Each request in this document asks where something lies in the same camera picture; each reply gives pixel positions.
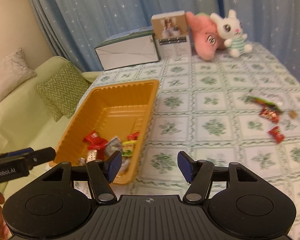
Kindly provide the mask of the red bow candy wrapper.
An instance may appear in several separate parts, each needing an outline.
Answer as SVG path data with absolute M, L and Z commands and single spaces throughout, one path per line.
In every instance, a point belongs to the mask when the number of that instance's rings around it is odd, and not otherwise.
M 87 162 L 93 160 L 104 160 L 104 149 L 106 144 L 108 143 L 107 140 L 101 142 L 100 144 L 91 144 L 88 146 L 88 154 L 87 154 Z

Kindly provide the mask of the grey snack bar wrapper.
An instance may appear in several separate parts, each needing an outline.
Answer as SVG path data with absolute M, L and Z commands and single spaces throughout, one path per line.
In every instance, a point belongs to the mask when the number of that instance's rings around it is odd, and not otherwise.
M 110 157 L 116 151 L 122 152 L 121 140 L 117 136 L 109 140 L 104 148 L 104 153 L 107 157 Z

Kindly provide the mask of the red snack packet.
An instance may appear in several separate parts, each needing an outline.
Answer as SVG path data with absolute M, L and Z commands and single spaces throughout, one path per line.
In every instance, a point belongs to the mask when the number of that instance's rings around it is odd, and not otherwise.
M 87 142 L 89 144 L 99 144 L 103 141 L 101 137 L 98 136 L 96 131 L 90 132 L 83 138 L 83 142 Z

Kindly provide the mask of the yellow green snack packet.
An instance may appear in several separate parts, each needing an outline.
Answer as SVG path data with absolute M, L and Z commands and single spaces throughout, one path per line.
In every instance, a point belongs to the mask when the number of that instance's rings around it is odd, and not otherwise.
M 135 145 L 138 140 L 140 132 L 135 132 L 127 136 L 127 141 L 122 143 L 122 155 L 124 157 L 131 157 L 133 155 L 133 151 Z

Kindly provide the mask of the small red candy packet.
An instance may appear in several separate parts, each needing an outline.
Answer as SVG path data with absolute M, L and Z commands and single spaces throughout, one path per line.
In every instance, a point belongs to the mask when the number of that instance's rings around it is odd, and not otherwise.
M 277 144 L 280 144 L 285 139 L 284 134 L 281 132 L 279 126 L 273 127 L 268 131 L 268 134 L 275 140 Z

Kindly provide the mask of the orange plastic tray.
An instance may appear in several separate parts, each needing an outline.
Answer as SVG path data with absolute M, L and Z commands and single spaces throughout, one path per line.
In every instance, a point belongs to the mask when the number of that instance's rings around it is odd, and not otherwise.
M 77 164 L 88 152 L 84 137 L 92 131 L 104 139 L 128 135 L 139 136 L 127 171 L 114 180 L 115 184 L 130 183 L 137 172 L 143 142 L 159 88 L 158 80 L 134 81 L 93 88 L 79 106 L 56 147 L 53 167 L 62 161 Z

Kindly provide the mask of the green floral tablecloth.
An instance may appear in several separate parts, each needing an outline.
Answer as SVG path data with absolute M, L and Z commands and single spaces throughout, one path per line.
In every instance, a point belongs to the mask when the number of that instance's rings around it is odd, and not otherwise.
M 149 79 L 159 88 L 133 182 L 111 187 L 113 204 L 92 197 L 66 239 L 300 239 L 300 83 L 285 66 L 259 44 L 237 59 L 169 59 L 108 70 L 81 102 L 95 87 Z M 277 124 L 259 116 L 266 106 L 249 100 L 251 89 L 283 97 Z M 280 144 L 268 134 L 275 126 Z M 215 166 L 201 204 L 183 202 L 180 151 Z

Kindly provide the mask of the beige cushion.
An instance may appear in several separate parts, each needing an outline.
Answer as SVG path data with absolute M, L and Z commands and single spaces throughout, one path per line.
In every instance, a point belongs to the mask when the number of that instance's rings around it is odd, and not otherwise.
M 27 66 L 22 48 L 0 60 L 0 102 L 37 74 Z

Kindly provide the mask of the green silver snack bag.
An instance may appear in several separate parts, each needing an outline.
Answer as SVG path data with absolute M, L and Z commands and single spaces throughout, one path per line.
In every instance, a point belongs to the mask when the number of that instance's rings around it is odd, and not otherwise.
M 282 113 L 283 112 L 283 97 L 273 94 L 273 93 L 266 93 L 256 90 L 249 90 L 248 98 L 250 101 L 254 103 L 258 103 L 262 106 L 270 107 L 271 109 Z

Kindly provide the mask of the red foil candy pack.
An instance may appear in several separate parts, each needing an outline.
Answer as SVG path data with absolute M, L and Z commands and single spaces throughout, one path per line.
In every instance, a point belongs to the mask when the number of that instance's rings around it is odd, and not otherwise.
M 259 116 L 271 121 L 274 124 L 277 124 L 280 120 L 280 113 L 269 107 L 263 107 Z

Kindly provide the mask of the white green cardboard box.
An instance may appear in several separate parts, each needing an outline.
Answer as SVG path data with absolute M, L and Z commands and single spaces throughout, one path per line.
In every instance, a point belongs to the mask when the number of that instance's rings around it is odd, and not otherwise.
M 95 48 L 103 70 L 112 70 L 160 60 L 152 27 L 116 34 Z

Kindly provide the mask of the pink plush toy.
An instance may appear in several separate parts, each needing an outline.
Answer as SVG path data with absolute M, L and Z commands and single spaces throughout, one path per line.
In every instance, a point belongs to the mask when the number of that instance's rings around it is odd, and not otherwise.
M 204 13 L 195 15 L 188 11 L 185 16 L 197 55 L 204 61 L 211 61 L 217 49 L 225 49 L 224 40 L 218 35 L 216 24 Z

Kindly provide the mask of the tan product box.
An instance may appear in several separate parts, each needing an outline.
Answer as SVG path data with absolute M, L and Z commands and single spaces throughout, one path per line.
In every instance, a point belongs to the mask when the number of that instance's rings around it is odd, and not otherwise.
M 154 40 L 161 59 L 190 57 L 190 35 L 185 11 L 153 15 Z

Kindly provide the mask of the white bunny plush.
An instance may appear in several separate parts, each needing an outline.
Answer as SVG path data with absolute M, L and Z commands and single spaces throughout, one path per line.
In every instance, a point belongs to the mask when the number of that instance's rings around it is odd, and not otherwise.
M 212 13 L 210 19 L 216 24 L 217 33 L 231 57 L 238 58 L 252 51 L 253 46 L 247 44 L 248 35 L 243 32 L 243 27 L 234 9 L 229 10 L 228 17 L 222 18 L 218 14 Z

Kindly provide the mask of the blue starry curtain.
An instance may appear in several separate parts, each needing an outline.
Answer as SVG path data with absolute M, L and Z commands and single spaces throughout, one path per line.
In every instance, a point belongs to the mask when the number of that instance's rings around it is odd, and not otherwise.
M 111 35 L 149 26 L 155 14 L 237 12 L 250 41 L 271 51 L 300 82 L 300 0 L 30 0 L 55 55 L 98 71 L 95 47 Z

